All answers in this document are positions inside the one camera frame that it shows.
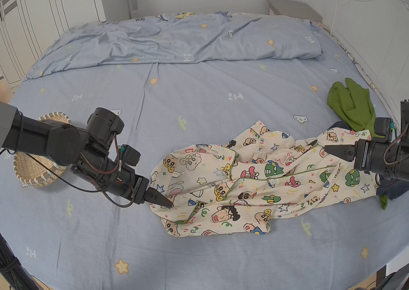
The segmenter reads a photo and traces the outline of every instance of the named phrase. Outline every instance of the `nightstand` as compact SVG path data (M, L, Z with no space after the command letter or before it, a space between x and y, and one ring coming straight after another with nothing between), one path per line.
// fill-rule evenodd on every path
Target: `nightstand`
M303 2L293 0L267 0L267 2L270 15L286 15L322 22L322 16Z

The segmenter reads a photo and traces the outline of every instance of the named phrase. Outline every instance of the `star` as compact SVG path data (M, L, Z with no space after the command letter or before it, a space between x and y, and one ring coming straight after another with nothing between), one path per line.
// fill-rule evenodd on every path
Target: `star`
M115 264L115 267L118 269L119 274L129 273L128 266L129 264L124 263L122 259L120 259L120 261Z
M361 256L362 256L363 259L366 259L366 257L368 257L368 255L369 255L368 248L364 247L362 249Z
M218 168L216 168L216 170L213 172L214 174L218 175L218 176L225 176L226 174L223 172L223 170L219 170Z
M207 180L205 177L200 177L196 182L200 185L204 185L205 183L207 183Z
M361 190L365 193L366 191L369 191L369 185L365 184Z
M283 205L279 206L280 213L282 211L287 211L288 212L288 208L289 208L289 205L286 205L286 204L283 204Z
M164 187L164 185L162 185L162 186L156 185L156 190L159 190L160 193L164 193L165 189L163 189L163 187Z

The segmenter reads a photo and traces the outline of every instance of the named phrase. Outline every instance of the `yellow star print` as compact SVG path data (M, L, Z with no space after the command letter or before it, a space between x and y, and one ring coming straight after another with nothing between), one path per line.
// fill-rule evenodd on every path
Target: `yellow star print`
M362 256L363 259L366 259L366 257L368 257L368 255L369 255L368 248L364 247L362 249L361 256Z
M128 266L129 264L124 263L122 259L120 259L120 261L115 264L115 267L118 269L119 274L129 273Z

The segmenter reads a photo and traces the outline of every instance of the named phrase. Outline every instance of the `bed headboard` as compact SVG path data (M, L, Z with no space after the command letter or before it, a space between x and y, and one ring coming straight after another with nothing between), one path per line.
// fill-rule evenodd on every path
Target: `bed headboard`
M400 101L409 99L409 0L339 0L332 34L400 124Z

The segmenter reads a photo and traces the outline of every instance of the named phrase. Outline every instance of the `cartoon print shirt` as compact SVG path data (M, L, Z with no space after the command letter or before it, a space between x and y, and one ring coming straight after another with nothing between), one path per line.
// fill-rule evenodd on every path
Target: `cartoon print shirt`
M224 146L195 144L168 154L153 170L151 187L174 206L151 210L176 237L265 234L271 218L376 195L375 174L323 149L361 138L371 139L369 131L334 128L295 141L258 121Z

